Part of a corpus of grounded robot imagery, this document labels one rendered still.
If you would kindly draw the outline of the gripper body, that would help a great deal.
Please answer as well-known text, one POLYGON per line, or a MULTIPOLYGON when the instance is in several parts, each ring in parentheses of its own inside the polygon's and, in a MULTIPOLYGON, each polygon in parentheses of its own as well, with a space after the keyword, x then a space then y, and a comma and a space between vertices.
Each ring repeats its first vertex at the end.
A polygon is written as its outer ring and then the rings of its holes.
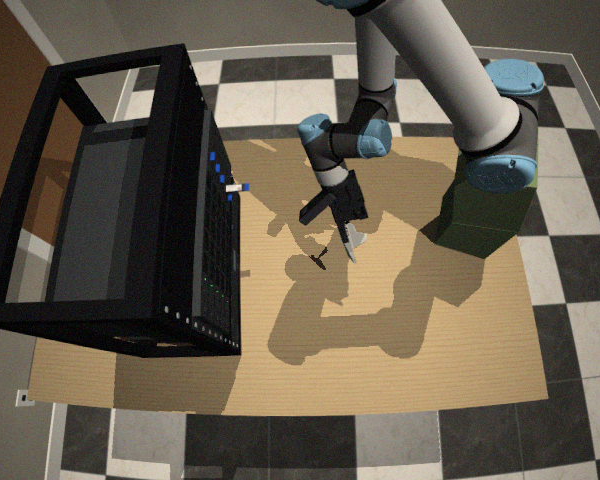
POLYGON ((339 217, 346 222, 369 218, 365 208, 365 200, 360 185, 358 184, 354 169, 348 171, 348 175, 343 182, 330 187, 323 185, 320 186, 323 191, 332 192, 336 195, 336 200, 329 205, 334 220, 334 216, 338 214, 339 217))

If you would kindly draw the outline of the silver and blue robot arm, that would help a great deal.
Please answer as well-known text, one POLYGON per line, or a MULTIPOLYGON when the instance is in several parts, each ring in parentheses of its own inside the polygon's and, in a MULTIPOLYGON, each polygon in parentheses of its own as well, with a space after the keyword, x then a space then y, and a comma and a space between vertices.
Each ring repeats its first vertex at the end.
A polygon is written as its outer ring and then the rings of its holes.
POLYGON ((538 67, 518 59, 483 67, 441 0, 316 1, 347 9, 355 18, 359 80, 348 122, 332 124, 318 113, 298 125, 320 185, 344 181, 344 159, 389 153, 392 132, 386 121, 396 95, 396 51, 455 126, 453 139, 466 158, 471 186, 503 194, 533 181, 544 87, 538 67))

